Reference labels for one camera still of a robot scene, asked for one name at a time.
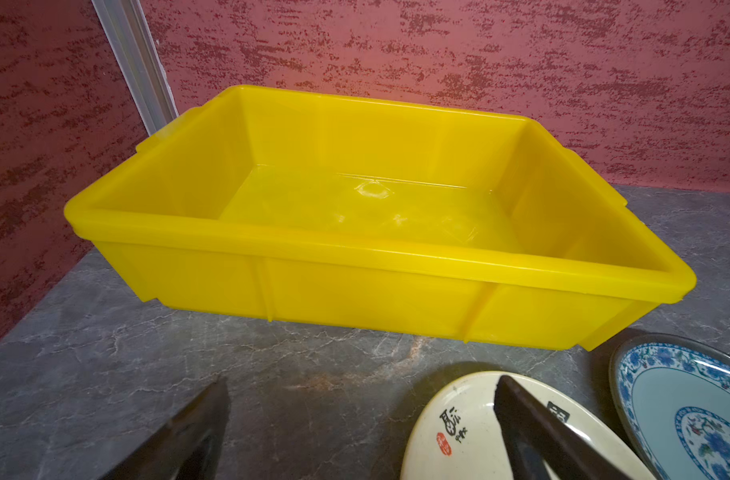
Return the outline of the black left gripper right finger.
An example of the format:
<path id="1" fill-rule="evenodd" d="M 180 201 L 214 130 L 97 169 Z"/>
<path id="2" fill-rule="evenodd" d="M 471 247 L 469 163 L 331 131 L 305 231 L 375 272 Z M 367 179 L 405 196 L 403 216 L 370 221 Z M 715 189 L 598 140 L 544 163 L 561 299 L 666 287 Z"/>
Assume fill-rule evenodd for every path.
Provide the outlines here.
<path id="1" fill-rule="evenodd" d="M 494 412 L 515 479 L 625 479 L 513 377 L 500 377 Z"/>

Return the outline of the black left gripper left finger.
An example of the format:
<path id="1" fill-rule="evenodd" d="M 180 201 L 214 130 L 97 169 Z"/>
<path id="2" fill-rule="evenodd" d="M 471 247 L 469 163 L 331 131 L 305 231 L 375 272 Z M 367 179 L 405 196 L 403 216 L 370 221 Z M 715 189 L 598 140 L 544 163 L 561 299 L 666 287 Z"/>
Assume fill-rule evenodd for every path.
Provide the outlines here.
<path id="1" fill-rule="evenodd" d="M 220 378 L 170 418 L 105 479 L 213 479 L 230 415 L 227 381 Z"/>

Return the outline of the blue floral rimmed plate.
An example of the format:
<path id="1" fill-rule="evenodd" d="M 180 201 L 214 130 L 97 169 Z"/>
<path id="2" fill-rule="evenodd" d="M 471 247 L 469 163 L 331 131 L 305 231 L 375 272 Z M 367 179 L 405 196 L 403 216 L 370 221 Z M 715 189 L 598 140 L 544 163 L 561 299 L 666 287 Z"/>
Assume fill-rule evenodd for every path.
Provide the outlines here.
<path id="1" fill-rule="evenodd" d="M 730 355 L 684 337 L 646 334 L 610 362 L 616 410 L 659 479 L 730 479 Z"/>

